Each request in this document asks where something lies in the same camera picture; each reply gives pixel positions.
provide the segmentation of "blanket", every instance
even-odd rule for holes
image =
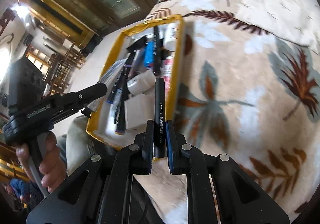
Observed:
[[[175,129],[229,154],[293,221],[320,181],[319,6],[314,0],[159,0],[147,20],[183,15]],[[187,223],[185,176],[167,160],[136,176],[167,224]]]

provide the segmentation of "floor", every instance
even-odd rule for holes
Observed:
[[[134,24],[128,25],[124,28],[121,28],[103,38],[100,44],[94,49],[94,51],[87,57],[87,60],[84,66],[81,69],[76,69],[70,79],[70,86],[67,89],[67,92],[77,92],[86,87],[94,85],[100,78],[100,73],[104,66],[104,63],[107,59],[110,49],[112,48],[115,40],[119,36],[122,30],[131,28],[132,26],[141,23],[138,21]],[[81,112],[78,112],[75,115],[72,115],[65,120],[55,124],[52,132],[56,136],[60,136],[67,133],[69,125],[72,120],[82,115]]]

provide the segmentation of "finger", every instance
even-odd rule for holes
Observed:
[[[39,166],[39,171],[42,174],[47,174],[50,171],[52,171],[52,169],[55,167],[55,165],[59,161],[59,153],[60,153],[59,147],[55,147],[52,151],[46,153],[46,155],[44,156]]]
[[[21,163],[26,175],[29,177],[29,179],[31,181],[34,181],[33,175],[32,175],[30,168],[29,168],[29,162],[28,162],[29,147],[27,146],[27,144],[23,144],[23,145],[17,147],[16,155],[17,155],[19,162]]]
[[[57,145],[57,139],[56,136],[54,135],[54,133],[49,132],[48,136],[47,136],[47,140],[46,140],[46,149],[47,152],[52,151]]]
[[[66,170],[62,170],[61,174],[58,176],[56,182],[51,185],[50,187],[48,187],[48,192],[53,192],[66,178]]]
[[[55,165],[52,171],[50,171],[48,174],[43,176],[41,180],[41,184],[43,187],[45,188],[51,187],[57,181],[59,175],[62,173],[62,169],[63,169],[62,163],[63,162],[59,160],[59,162]]]

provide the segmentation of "black pen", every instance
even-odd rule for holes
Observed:
[[[131,65],[127,65],[123,72],[123,78],[121,82],[121,98],[118,105],[118,114],[117,114],[117,127],[116,127],[116,133],[119,135],[122,135],[125,133],[126,125],[125,125],[125,111],[124,111],[124,102],[129,99],[129,90],[127,87],[127,81],[129,72],[131,69]]]
[[[153,32],[153,73],[155,76],[159,76],[161,73],[161,48],[158,26],[154,27]]]
[[[124,77],[124,72],[126,71],[126,68],[128,68],[128,67],[131,68],[131,65],[132,65],[132,62],[133,62],[133,59],[134,59],[135,55],[136,55],[135,51],[130,53],[130,55],[127,58],[126,62],[124,63],[121,71],[119,72],[118,77],[117,77],[115,83],[113,84],[111,92],[110,92],[110,94],[108,96],[107,102],[109,104],[113,104],[113,100],[114,100],[114,98],[116,96],[117,90],[119,89],[119,85],[122,83],[122,79]]]
[[[155,158],[165,157],[165,89],[164,79],[159,77],[156,79],[155,94],[155,124],[154,124],[154,149],[153,156]]]

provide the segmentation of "yellow tape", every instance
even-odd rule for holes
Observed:
[[[130,29],[126,29],[120,33],[118,36],[116,42],[114,43],[112,49],[110,50],[110,53],[108,55],[108,58],[103,66],[102,72],[100,77],[110,68],[110,66],[117,60],[119,52],[121,50],[121,47],[124,43],[124,39],[127,36],[132,36],[134,34],[143,32],[144,30],[148,28],[152,28],[155,26],[163,25],[163,24],[169,24],[173,22],[180,22],[179,24],[179,34],[177,38],[177,45],[175,49],[175,54],[173,58],[173,68],[172,68],[172,76],[170,81],[170,90],[168,92],[168,96],[166,98],[166,120],[173,120],[174,116],[174,109],[175,109],[175,103],[177,99],[178,94],[178,80],[179,80],[179,72],[180,72],[180,66],[181,66],[181,58],[183,56],[183,50],[181,49],[182,41],[184,40],[184,20],[180,14],[172,15],[170,17],[164,17],[156,20],[150,20],[145,21],[143,23],[140,23]],[[100,118],[100,112],[101,112],[102,102],[97,110],[97,112],[91,114],[91,118],[88,120],[86,132],[90,134],[93,138],[97,139],[98,141],[111,145],[104,141],[99,135],[95,134],[94,131],[98,130],[99,127],[99,118]]]

